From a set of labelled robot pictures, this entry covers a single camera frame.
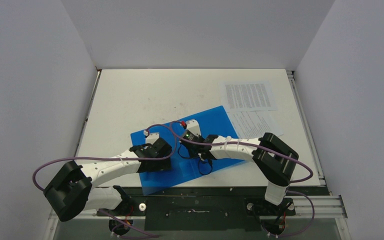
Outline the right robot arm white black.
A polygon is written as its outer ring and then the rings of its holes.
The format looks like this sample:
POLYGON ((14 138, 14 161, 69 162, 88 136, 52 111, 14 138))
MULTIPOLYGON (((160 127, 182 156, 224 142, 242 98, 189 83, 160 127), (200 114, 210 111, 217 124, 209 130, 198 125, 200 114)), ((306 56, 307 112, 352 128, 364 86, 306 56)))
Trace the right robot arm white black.
POLYGON ((238 139, 210 134, 203 138, 185 130, 180 142, 193 156, 202 160, 236 159, 254 162, 268 180, 262 207, 270 215, 283 207, 283 200, 298 160, 298 153, 276 135, 266 132, 262 137, 238 139))

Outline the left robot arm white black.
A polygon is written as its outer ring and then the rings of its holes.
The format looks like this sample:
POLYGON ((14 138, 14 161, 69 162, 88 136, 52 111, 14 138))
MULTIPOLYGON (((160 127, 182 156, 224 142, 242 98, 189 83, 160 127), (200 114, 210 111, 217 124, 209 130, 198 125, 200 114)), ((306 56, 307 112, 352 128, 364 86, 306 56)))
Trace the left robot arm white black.
POLYGON ((168 170, 172 152, 172 146, 158 137, 105 160, 82 164, 71 160, 61 167, 43 194, 62 222, 85 210, 102 209, 116 216, 128 214, 137 207, 123 188, 102 185, 128 174, 168 170))

